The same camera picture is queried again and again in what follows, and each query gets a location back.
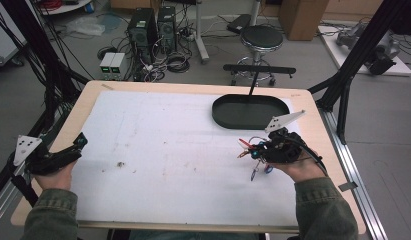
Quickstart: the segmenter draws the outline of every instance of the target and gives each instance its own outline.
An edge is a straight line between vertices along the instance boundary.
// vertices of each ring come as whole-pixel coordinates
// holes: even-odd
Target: metal frame
[[[372,239],[383,239],[386,240],[385,230],[379,219],[379,216],[374,209],[373,203],[370,200],[370,196],[367,193],[365,185],[361,179],[360,173],[358,172],[357,166],[355,165],[354,159],[352,158],[351,152],[347,145],[344,145],[336,134],[337,122],[336,117],[332,112],[324,112],[319,110],[321,118],[326,125],[327,132],[332,140],[333,146],[336,150],[338,158],[341,162],[345,176],[349,182],[354,182],[357,184],[357,188],[351,190],[355,201],[361,211],[361,215],[366,222],[366,226]]]

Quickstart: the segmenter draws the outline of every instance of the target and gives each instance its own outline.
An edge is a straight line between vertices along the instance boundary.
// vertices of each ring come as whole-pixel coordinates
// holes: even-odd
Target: floor
[[[116,44],[116,38],[124,37],[126,29],[124,21],[110,19],[108,15],[99,16],[109,12],[109,4],[106,1],[100,2],[96,5],[96,12],[89,16],[98,16],[99,21],[111,25],[117,23],[115,28],[110,27],[100,37],[75,33],[64,36],[65,43],[95,79],[102,77],[98,68],[100,60],[96,57],[98,50],[109,46],[111,42]],[[124,12],[118,14],[123,18],[130,18]],[[189,14],[192,19],[194,14],[191,10]],[[86,16],[86,13],[79,10],[51,19],[59,28],[80,16]],[[226,16],[226,20],[231,21],[233,17]],[[232,35],[221,31],[226,25],[220,23],[222,21],[218,17],[207,17],[203,21],[203,29],[210,27],[210,35]],[[258,23],[278,26],[276,19],[262,16]],[[236,63],[238,59],[247,56],[249,51],[243,47],[238,37],[206,37],[204,42],[211,58],[208,64],[201,64],[198,51],[191,44],[193,56],[189,60],[189,71],[181,74],[166,73],[160,82],[229,85],[232,77],[230,73],[223,71],[222,66]],[[88,77],[68,52],[67,56],[71,67]],[[399,57],[402,61],[411,63],[410,55],[401,52]],[[303,42],[285,39],[280,50],[267,54],[265,58],[271,65],[297,69],[292,79],[287,75],[277,76],[278,88],[307,89],[337,71],[319,37]],[[238,85],[245,86],[249,83],[247,80],[237,82]],[[261,82],[260,87],[268,86]],[[315,99],[319,99],[322,93],[314,94]],[[43,86],[27,64],[23,67],[7,65],[0,69],[0,170],[15,148],[17,136],[28,133],[43,112],[43,94]],[[350,93],[346,140],[388,238],[411,239],[411,77],[357,74]],[[12,201],[0,221],[0,239],[19,239],[22,235],[23,229],[12,226],[9,222],[18,201],[19,197]],[[81,229],[80,237],[106,239],[106,233],[105,229]],[[360,239],[369,238],[367,235],[360,236]],[[271,239],[286,239],[286,236],[273,234]]]

